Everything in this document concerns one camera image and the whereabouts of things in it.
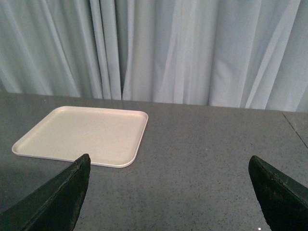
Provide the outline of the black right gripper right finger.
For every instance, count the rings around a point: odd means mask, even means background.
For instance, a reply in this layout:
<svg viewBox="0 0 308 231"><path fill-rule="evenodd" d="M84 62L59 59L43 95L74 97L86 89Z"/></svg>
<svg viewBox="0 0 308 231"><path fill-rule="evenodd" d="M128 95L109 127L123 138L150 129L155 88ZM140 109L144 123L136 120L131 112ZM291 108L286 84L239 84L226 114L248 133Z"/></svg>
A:
<svg viewBox="0 0 308 231"><path fill-rule="evenodd" d="M272 231L308 229L308 189L258 156L252 156L249 176L266 223Z"/></svg>

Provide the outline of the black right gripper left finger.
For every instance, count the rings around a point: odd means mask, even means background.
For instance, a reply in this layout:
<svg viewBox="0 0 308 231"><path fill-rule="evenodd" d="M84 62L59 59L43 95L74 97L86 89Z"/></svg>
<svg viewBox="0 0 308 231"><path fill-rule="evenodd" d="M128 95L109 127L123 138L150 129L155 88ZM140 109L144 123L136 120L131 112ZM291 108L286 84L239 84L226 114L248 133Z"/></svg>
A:
<svg viewBox="0 0 308 231"><path fill-rule="evenodd" d="M0 229L72 231L87 193L90 163L90 156L82 155L26 198L1 213Z"/></svg>

